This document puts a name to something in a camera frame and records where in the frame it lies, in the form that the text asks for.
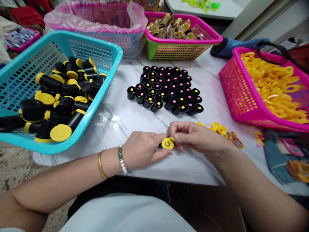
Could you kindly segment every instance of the bracelet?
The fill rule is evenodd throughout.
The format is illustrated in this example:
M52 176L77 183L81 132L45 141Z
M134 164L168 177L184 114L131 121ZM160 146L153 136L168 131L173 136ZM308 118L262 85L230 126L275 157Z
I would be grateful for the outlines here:
M125 175L128 174L128 171L126 169L126 166L125 166L125 162L122 158L122 144L119 145L118 147L118 156L119 156L119 160L120 160L120 165L121 165L121 168L122 168L122 171Z
M105 175L105 173L103 172L103 169L102 169L102 165L101 165L101 154L102 152L105 151L105 150L102 150L100 151L99 153L99 169L100 169L100 173L101 173L101 176L104 178L104 179L107 179L109 178L107 175Z

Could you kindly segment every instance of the floor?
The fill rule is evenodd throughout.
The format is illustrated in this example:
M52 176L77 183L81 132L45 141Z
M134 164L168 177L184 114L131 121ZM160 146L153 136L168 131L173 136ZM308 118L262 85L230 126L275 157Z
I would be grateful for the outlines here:
M23 148L0 141L0 197L18 184L48 169L38 166ZM74 199L51 213L42 232L58 232L67 220Z

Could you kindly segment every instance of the yellow cap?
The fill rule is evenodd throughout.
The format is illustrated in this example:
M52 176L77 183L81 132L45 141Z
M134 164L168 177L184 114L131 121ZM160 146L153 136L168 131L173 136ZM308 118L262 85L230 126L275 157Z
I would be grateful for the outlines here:
M74 71L67 71L67 75L69 76L70 79L78 79L78 74Z
M226 127L225 127L225 126L220 126L220 127L218 128L218 132L219 132L221 135L226 135L226 133L227 133Z
M51 78L53 78L57 81L60 81L62 84L64 84L64 79L61 76L59 76L58 74L51 75Z
M57 105L59 105L60 101L55 101L54 104L52 105L54 108L56 108Z
M39 139L37 137L34 138L34 140L36 142L40 142L40 143L50 143L50 142L54 142L52 139Z
M48 93L37 93L34 99L43 102L44 105L52 105L55 102L55 98Z
M67 81L67 84L78 84L78 82L77 82L77 80L75 80L75 79L69 79L69 80Z
M165 139L163 139L163 141L161 142L161 146L162 146L163 148L172 150L172 149L174 148L174 142L173 142L173 140L170 139L170 138L165 138Z
M51 130L50 135L52 140L62 142L67 140L71 136L72 132L72 128L68 125L59 124Z
M55 101L59 101L60 93L57 93L55 96Z
M64 98L65 98L65 97L72 98L72 99L75 101L75 98L74 98L74 97L72 97L72 96L68 96L68 95L66 95L66 96L64 96Z
M76 61L75 61L77 67L79 67L79 68L82 68L82 65L81 65L82 62L83 61L81 59L76 59Z
M51 72L55 73L55 74L59 74L60 73L58 70L54 70L54 69Z
M88 102L87 98L82 97L82 96L75 97L75 101L84 102L84 103Z
M169 137L170 140L172 140L173 142L176 142L176 140L173 137Z
M92 58L89 58L88 60L89 60L89 62L90 62L90 64L91 64L92 66L95 66L95 63L94 63L94 61L93 61Z
M37 120L37 121L28 121L28 120L24 119L23 117L22 117L22 119L23 119L25 122L31 122L31 123L43 121L43 119L40 119L40 120Z
M41 79L41 77L42 77L43 75L45 75L45 73L43 73L43 72L37 74L37 76L35 77L35 82L36 82L37 84L40 84L40 79Z
M30 127L30 125L31 125L31 122L26 122L25 127L23 128L23 130L24 130L25 132L29 132L29 127Z
M81 110L81 109L77 109L75 112L79 112L79 113L82 113L82 114L85 114L86 112Z
M45 114L44 114L44 119L47 120L49 119L51 116L51 112L50 111L45 111Z

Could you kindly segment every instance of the table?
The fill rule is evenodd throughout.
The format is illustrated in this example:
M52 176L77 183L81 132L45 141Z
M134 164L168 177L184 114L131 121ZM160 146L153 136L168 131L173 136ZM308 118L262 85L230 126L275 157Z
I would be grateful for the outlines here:
M229 112L227 102L218 76L226 64L226 60L214 58L210 49L194 61L149 61L142 52L136 59L124 58L115 73L114 79L103 101L93 116L87 130L81 139L69 150L55 154L44 155L33 153L37 164L56 166L78 159L102 149L118 146L124 143L133 131L153 131L166 133L173 121L193 121L202 123L219 122L228 131L237 133L245 147L243 152L259 167L259 169L278 187L288 194L309 196L309 188L304 183L281 185L269 172L262 147L257 147L253 134L248 134L248 126L235 122ZM153 113L134 100L127 98L126 89L135 86L140 79L144 66L179 67L186 69L192 77L192 88L198 88L203 98L204 111L193 117L187 114L174 116L170 111L160 109ZM215 167L204 155L187 150L180 153L176 149L173 155L143 169L131 171L134 177L168 180L181 183L202 185L224 185Z
M234 20L243 10L241 6L233 0L224 0L217 11L208 10L206 13L201 8L193 8L189 3L181 0L164 0L172 13L189 14L199 17Z

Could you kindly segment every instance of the pink plastic bag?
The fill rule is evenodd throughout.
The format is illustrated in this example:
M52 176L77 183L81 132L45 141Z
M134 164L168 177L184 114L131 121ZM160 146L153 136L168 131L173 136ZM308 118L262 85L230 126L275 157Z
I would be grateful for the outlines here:
M143 49L142 39L148 19L137 3L69 1L60 3L44 17L46 31L78 32L118 44L124 57L136 57Z

